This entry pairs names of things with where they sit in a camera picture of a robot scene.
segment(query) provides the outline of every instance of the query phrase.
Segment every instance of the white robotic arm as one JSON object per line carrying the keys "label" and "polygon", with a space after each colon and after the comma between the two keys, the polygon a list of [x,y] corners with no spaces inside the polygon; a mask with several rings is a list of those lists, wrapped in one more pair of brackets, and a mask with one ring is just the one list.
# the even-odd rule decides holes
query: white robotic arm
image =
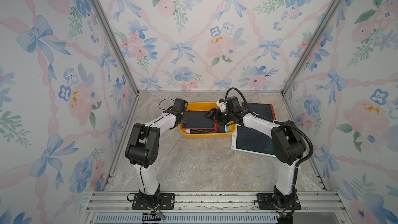
{"label": "white robotic arm", "polygon": [[148,208],[155,208],[160,200],[160,185],[156,179],[153,163],[158,156],[159,138],[168,129],[182,122],[188,102],[176,99],[174,106],[165,110],[151,122],[134,124],[125,156],[130,160],[140,178],[139,198]]}

